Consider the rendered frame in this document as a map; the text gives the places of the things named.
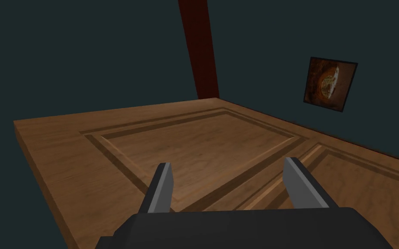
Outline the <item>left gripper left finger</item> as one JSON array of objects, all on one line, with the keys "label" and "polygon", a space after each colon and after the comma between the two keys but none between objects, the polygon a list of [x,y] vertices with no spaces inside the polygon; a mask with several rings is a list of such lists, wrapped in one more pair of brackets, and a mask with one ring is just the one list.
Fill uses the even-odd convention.
[{"label": "left gripper left finger", "polygon": [[144,196],[139,213],[167,213],[171,210],[174,178],[170,163],[160,163]]}]

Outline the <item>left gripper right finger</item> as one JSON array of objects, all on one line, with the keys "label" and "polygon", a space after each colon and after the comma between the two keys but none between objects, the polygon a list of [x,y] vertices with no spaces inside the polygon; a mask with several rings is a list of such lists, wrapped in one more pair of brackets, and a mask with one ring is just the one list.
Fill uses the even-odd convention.
[{"label": "left gripper right finger", "polygon": [[296,157],[286,157],[282,181],[294,208],[337,208],[310,171]]}]

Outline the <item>brown framed wall picture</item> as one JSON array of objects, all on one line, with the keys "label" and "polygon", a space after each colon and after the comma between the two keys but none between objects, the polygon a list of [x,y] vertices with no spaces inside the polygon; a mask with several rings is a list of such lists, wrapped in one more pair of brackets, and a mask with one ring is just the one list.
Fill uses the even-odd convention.
[{"label": "brown framed wall picture", "polygon": [[303,101],[343,112],[358,63],[311,57]]}]

